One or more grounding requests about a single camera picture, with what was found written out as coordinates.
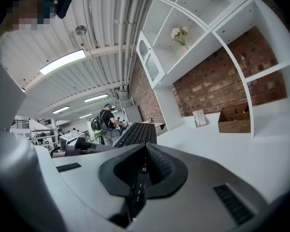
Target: brick wall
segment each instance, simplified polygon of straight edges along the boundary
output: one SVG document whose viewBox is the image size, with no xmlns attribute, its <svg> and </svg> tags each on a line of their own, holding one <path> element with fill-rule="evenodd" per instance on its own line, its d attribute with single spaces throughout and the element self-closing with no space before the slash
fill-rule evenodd
<svg viewBox="0 0 290 232">
<path fill-rule="evenodd" d="M 256 27 L 230 43 L 229 48 L 245 77 L 277 64 L 269 44 Z M 248 87 L 253 105 L 287 96 L 280 72 L 252 81 Z M 197 109 L 203 109 L 204 113 L 219 112 L 247 102 L 239 74 L 223 47 L 177 80 L 173 94 L 182 116 L 192 116 L 192 111 Z"/>
<path fill-rule="evenodd" d="M 149 84 L 138 56 L 130 85 L 130 96 L 139 106 L 143 121 L 153 118 L 153 122 L 164 122 L 156 95 Z"/>
</svg>

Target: pink vase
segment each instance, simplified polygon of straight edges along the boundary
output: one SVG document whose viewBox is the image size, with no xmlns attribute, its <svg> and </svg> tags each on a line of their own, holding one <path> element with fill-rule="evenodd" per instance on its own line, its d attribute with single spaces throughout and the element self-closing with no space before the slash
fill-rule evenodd
<svg viewBox="0 0 290 232">
<path fill-rule="evenodd" d="M 188 48 L 186 45 L 184 45 L 184 46 L 182 47 L 182 49 L 183 49 L 183 52 L 184 52 L 184 53 L 187 52 L 187 51 L 189 50 L 189 48 Z"/>
</svg>

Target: fluorescent light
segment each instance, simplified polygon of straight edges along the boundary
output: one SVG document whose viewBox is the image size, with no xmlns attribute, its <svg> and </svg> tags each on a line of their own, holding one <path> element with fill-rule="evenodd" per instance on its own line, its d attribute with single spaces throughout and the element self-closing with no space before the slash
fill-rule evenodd
<svg viewBox="0 0 290 232">
<path fill-rule="evenodd" d="M 40 72 L 43 75 L 46 75 L 47 73 L 50 73 L 51 71 L 65 65 L 65 64 L 71 63 L 75 60 L 85 58 L 85 57 L 86 57 L 86 55 L 85 55 L 85 52 L 83 49 L 76 51 L 76 52 L 72 52 L 72 53 L 69 53 L 68 55 L 65 55 L 65 56 L 58 58 L 57 60 L 49 63 L 48 65 L 46 65 L 45 67 L 40 69 Z"/>
<path fill-rule="evenodd" d="M 88 102 L 88 101 L 90 102 L 90 101 L 94 101 L 94 100 L 101 99 L 101 98 L 104 98 L 104 97 L 108 97 L 108 94 L 92 97 L 92 98 L 84 100 L 84 102 Z"/>
<path fill-rule="evenodd" d="M 65 107 L 63 107 L 63 108 L 60 108 L 60 109 L 58 109 L 58 110 L 56 110 L 56 111 L 53 111 L 53 114 L 60 113 L 61 111 L 66 110 L 66 109 L 68 109 L 68 108 L 70 108 L 70 107 L 69 107 L 69 106 L 65 106 Z"/>
<path fill-rule="evenodd" d="M 90 116 L 90 115 L 92 115 L 92 114 L 87 114 L 87 115 L 81 116 L 79 118 L 84 118 L 84 117 L 87 117 L 87 116 Z"/>
</svg>

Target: keyboard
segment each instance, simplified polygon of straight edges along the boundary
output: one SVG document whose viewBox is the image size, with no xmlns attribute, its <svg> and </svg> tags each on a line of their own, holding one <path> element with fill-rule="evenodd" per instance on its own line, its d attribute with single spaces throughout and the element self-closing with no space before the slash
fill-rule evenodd
<svg viewBox="0 0 290 232">
<path fill-rule="evenodd" d="M 154 124 L 134 123 L 115 143 L 116 148 L 127 145 L 157 143 L 156 128 Z"/>
</svg>

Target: person's arm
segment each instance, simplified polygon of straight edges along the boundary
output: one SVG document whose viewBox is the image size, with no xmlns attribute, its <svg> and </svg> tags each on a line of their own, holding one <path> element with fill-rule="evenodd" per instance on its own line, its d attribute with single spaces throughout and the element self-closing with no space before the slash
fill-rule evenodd
<svg viewBox="0 0 290 232">
<path fill-rule="evenodd" d="M 114 125 L 119 125 L 119 126 L 123 126 L 125 127 L 126 125 L 124 123 L 120 123 L 118 120 L 116 120 L 115 118 L 110 118 L 111 122 L 114 124 Z"/>
</svg>

